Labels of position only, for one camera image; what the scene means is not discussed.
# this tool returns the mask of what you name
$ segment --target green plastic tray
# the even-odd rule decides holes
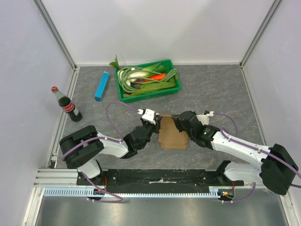
[[[156,62],[152,62],[152,63],[136,65],[136,67],[147,67],[147,66],[154,65],[154,64],[157,64],[157,63],[161,63],[166,68],[166,71],[165,71],[166,74],[171,69],[174,68],[173,62],[171,60],[161,60],[161,61],[156,61]],[[154,97],[161,97],[161,96],[177,93],[179,91],[179,89],[181,88],[181,83],[180,83],[179,79],[177,79],[175,81],[175,87],[160,90],[160,91],[157,91],[157,92],[142,94],[142,95],[138,95],[138,96],[135,96],[135,97],[123,97],[123,94],[125,92],[118,83],[117,71],[118,70],[115,71],[115,75],[116,75],[116,79],[117,79],[117,88],[118,88],[119,98],[124,103],[130,103],[130,102],[134,102],[134,101],[138,101],[138,100],[145,100],[145,99],[150,99],[150,98],[154,98]]]

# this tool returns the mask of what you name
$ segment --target cardboard box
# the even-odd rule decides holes
[[[178,131],[171,115],[162,115],[158,141],[162,148],[186,149],[188,135],[186,132]]]

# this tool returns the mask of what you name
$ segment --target coca-cola bottle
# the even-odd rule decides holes
[[[58,104],[70,116],[72,121],[80,121],[82,119],[81,113],[69,97],[61,93],[55,86],[51,88],[51,91],[55,94]]]

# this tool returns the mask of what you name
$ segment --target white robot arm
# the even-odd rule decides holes
[[[152,133],[158,133],[161,116],[150,109],[139,109],[142,126],[137,126],[123,139],[106,137],[96,131],[94,126],[85,127],[60,141],[63,159],[69,169],[78,169],[89,178],[101,173],[101,167],[95,156],[98,153],[114,155],[118,158],[131,158],[150,142]],[[186,111],[173,115],[177,129],[185,131],[189,138],[200,147],[234,155],[248,164],[224,161],[221,165],[224,176],[230,181],[263,183],[271,191],[284,195],[292,184],[295,173],[282,163],[269,157],[272,153],[298,170],[296,163],[281,145],[273,147],[247,142],[229,133],[209,125],[209,117],[214,112],[196,115]]]

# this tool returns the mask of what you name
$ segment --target blue box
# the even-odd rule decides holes
[[[100,83],[98,85],[97,91],[95,93],[95,100],[101,102],[103,100],[103,95],[105,93],[105,88],[107,86],[107,83],[109,81],[109,73],[104,72],[102,79],[100,79]]]

